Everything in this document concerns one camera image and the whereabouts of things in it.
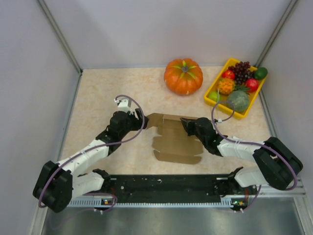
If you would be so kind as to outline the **brown cardboard box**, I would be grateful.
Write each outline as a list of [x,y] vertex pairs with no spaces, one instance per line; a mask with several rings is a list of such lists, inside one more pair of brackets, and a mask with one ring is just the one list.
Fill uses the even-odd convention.
[[201,161],[202,143],[194,136],[188,136],[181,116],[152,113],[146,129],[156,128],[152,148],[158,161],[196,165]]

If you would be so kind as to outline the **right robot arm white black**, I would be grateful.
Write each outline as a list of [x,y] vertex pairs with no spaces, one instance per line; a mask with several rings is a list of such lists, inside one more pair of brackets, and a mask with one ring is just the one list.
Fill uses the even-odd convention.
[[216,130],[217,120],[208,118],[180,119],[187,135],[197,137],[204,148],[220,157],[235,157],[252,161],[256,167],[235,170],[234,178],[228,181],[232,193],[241,193],[252,185],[269,185],[278,190],[288,190],[302,162],[276,137],[266,141],[248,142],[237,137],[221,136]]

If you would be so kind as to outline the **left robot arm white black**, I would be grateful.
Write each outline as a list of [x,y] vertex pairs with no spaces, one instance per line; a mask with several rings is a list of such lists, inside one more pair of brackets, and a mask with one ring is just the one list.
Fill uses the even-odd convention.
[[149,119],[141,108],[134,112],[122,110],[114,112],[109,125],[85,148],[59,162],[48,161],[44,164],[33,189],[33,196],[38,199],[39,208],[49,208],[58,213],[64,210],[72,198],[87,193],[82,185],[88,179],[95,179],[93,191],[106,194],[110,191],[111,183],[102,175],[84,171],[97,161],[108,157],[122,144],[132,141],[125,140],[131,131],[140,134],[147,126]]

